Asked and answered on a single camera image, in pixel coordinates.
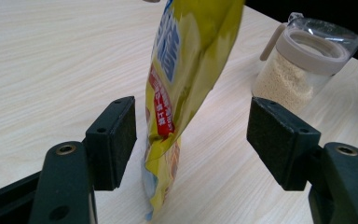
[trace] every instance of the wooden table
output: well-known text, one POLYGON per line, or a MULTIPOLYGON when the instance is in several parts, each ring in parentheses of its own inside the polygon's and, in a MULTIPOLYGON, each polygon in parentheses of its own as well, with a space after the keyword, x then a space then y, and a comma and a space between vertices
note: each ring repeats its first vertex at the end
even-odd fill
MULTIPOLYGON (((96 192, 100 223, 145 223, 145 83, 165 1, 0 1, 0 188, 81 141, 110 102, 136 98, 138 140, 121 187, 96 192)), ((311 223, 308 190, 285 192, 246 141, 258 60, 279 23, 244 9, 222 76, 183 133, 176 181, 154 223, 311 223)), ((358 62, 300 114, 321 146, 358 147, 358 62)))

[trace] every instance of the yellow snack bag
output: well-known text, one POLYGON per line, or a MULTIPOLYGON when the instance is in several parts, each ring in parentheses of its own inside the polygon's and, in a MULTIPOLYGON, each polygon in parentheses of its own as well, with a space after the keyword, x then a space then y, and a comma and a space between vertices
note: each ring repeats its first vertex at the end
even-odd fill
POLYGON ((223 71, 243 4, 243 0, 167 1, 146 82, 143 179, 153 206, 147 219, 161 208, 172 187, 180 135, 223 71))

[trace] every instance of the grains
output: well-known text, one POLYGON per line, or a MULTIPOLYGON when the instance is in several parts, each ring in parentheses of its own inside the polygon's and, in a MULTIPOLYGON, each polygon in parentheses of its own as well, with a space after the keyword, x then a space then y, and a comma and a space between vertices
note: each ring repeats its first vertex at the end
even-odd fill
POLYGON ((253 86, 253 95, 275 101, 298 113, 312 98, 307 72, 287 61, 276 49, 253 86))

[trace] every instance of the clear plastic jar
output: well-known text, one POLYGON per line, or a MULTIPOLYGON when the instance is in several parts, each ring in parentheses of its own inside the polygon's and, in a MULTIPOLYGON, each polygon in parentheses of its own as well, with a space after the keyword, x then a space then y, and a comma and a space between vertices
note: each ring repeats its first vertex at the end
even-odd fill
POLYGON ((358 49, 354 32, 310 18, 294 19, 274 36, 269 44, 275 46, 257 76, 253 95, 275 101, 295 114, 358 49))

